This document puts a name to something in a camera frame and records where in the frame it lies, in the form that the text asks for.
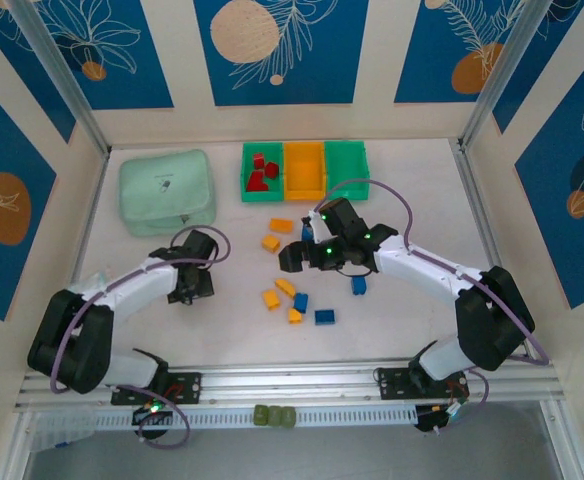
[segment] orange storage bin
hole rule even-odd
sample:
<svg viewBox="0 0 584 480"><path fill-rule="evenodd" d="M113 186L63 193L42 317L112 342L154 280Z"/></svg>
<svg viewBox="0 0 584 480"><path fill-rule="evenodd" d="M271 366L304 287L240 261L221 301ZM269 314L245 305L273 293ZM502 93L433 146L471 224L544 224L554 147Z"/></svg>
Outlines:
<svg viewBox="0 0 584 480"><path fill-rule="evenodd" d="M321 200L325 196L326 170L323 142L283 145L283 198Z"/></svg>

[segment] red block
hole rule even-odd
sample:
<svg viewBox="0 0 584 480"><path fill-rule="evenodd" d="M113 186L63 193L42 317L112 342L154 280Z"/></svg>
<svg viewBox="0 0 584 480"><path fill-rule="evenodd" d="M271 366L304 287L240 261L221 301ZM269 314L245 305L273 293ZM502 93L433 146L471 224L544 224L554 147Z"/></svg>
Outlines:
<svg viewBox="0 0 584 480"><path fill-rule="evenodd" d="M261 171L252 172L245 190L248 192L267 192L269 188L267 184L263 181L263 172Z"/></svg>
<svg viewBox="0 0 584 480"><path fill-rule="evenodd" d="M256 170L261 170L265 167L265 155L262 153L255 153L252 155L252 159L254 160L254 168Z"/></svg>
<svg viewBox="0 0 584 480"><path fill-rule="evenodd" d="M279 166L274 162L268 162L265 166L265 176L268 178L276 178L279 175Z"/></svg>

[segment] orange circle pattern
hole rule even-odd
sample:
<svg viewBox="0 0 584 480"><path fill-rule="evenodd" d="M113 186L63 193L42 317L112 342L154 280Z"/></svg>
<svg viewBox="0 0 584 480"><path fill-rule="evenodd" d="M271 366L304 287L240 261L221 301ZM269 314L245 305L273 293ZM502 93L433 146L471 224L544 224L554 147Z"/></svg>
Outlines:
<svg viewBox="0 0 584 480"><path fill-rule="evenodd" d="M1 172L0 195L10 197L15 194L19 196L12 205L18 211L3 208L0 205L0 243L7 246L18 245L28 233L32 204L30 194L23 181L16 175Z"/></svg>

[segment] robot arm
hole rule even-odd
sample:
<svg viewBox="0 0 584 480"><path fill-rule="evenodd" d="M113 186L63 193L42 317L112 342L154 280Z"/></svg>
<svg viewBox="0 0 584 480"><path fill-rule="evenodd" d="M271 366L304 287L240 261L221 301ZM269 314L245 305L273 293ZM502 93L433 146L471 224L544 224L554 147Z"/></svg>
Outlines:
<svg viewBox="0 0 584 480"><path fill-rule="evenodd" d="M88 299L105 292L87 309L73 332L63 352L58 380L79 393L90 392L100 384L146 387L160 383L167 363L139 350L116 351L112 348L113 330L161 296L167 295L169 303L190 305L195 298L214 295L210 272L200 265L184 262L154 267L170 260L207 260L214 251L218 252L217 243L209 235L193 230L182 246L150 253L133 271L143 270L141 275L126 274L100 288L57 292L30 348L28 365L50 376L70 322ZM153 391L161 389L152 385Z"/></svg>
<svg viewBox="0 0 584 480"><path fill-rule="evenodd" d="M534 330L512 276L500 267L481 272L418 246L406 247L395 229L382 224L368 228L344 198L327 203L319 212L310 212L303 221L312 229L314 242L286 246L279 254L283 271L301 271L302 261L320 270L338 270L351 262L407 280L454 307L458 333L428 345L410 363L410 378L422 393L451 374L474 366L496 370L525 339L505 312L468 279L486 285L530 331Z"/></svg>

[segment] white arm segment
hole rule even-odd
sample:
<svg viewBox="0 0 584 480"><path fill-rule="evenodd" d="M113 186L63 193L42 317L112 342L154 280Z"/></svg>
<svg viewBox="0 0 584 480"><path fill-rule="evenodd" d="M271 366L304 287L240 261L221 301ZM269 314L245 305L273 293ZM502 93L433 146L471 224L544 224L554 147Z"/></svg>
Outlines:
<svg viewBox="0 0 584 480"><path fill-rule="evenodd" d="M133 385L147 387L156 373L158 364L136 350L117 351L112 348L110 366L101 383L103 385Z"/></svg>
<svg viewBox="0 0 584 480"><path fill-rule="evenodd" d="M148 258L138 268L144 270L150 265L163 261L160 258ZM123 278L123 276L113 280L108 285ZM172 292L176 288L177 276L177 269L171 265L157 268L124 283L114 291L105 294L94 304L105 305L114 312L114 326L116 327L155 299ZM103 290L105 288L86 290L82 292L83 299L88 300L95 293Z"/></svg>
<svg viewBox="0 0 584 480"><path fill-rule="evenodd" d="M138 269L145 270L150 265L154 265L164 260L160 258L147 258ZM125 275L113 280L108 285L113 284ZM107 306L114 312L114 332L130 315L138 312L159 297L166 296L176 288L178 270L171 265L160 267L155 270L138 275L129 280L114 291L104 295L97 300L95 305ZM95 293L107 288L91 288L81 292L84 300L88 300ZM137 351L118 351L112 348L110 353L110 366L108 372L101 381L104 385L134 385L136 387L147 387L158 364L152 358Z"/></svg>
<svg viewBox="0 0 584 480"><path fill-rule="evenodd" d="M481 272L475 268L464 267L428 252L416 245L410 245L410 251L416 250L439 260L454 268L455 274L443 270L437 265L412 255L403 242L403 236L395 235L383 242L374 253L379 272L399 277L422 288L435 298L454 308L454 302L461 290L469 290L472 284L461 279L461 274L481 279ZM454 372L467 370L474 364L465 356L457 335L450 335L437 341L428 348L419 360L425 372L435 380L443 380Z"/></svg>
<svg viewBox="0 0 584 480"><path fill-rule="evenodd" d="M308 216L310 217L310 227L312 227L314 243L321 243L334 237L334 235L330 233L328 226L323 221L323 218L319 212L310 210Z"/></svg>

